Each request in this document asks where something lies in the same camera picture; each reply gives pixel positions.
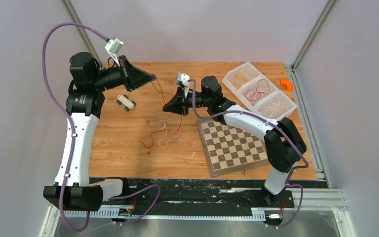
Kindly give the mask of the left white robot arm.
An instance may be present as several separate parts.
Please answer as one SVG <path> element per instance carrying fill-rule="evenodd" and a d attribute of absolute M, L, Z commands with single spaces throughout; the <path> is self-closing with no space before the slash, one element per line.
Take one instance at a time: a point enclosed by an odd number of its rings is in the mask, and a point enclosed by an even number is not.
<path fill-rule="evenodd" d="M 122 85 L 131 92 L 155 81 L 156 76 L 133 66 L 124 55 L 118 66 L 102 69 L 88 52 L 70 58 L 70 72 L 73 79 L 62 108 L 68 116 L 62 162 L 54 184 L 44 187 L 43 197 L 59 209 L 73 211 L 97 211 L 110 198 L 126 204 L 131 191 L 123 186 L 125 178 L 89 182 L 90 152 L 105 100 L 103 92 Z"/>

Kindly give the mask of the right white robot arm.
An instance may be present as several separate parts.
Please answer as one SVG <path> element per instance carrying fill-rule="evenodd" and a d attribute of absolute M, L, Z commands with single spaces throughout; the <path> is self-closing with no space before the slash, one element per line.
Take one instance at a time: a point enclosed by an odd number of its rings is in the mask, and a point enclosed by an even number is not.
<path fill-rule="evenodd" d="M 175 84 L 178 86 L 177 92 L 162 110 L 183 116 L 193 110 L 200 119 L 212 119 L 240 128 L 259 138 L 271 164 L 259 198 L 268 206 L 280 202 L 292 173 L 309 166 L 304 157 L 306 144 L 293 121 L 289 118 L 265 118 L 242 108 L 223 95 L 215 76 L 201 80 L 200 92 L 196 91 L 196 81 L 184 73 L 177 73 Z"/>

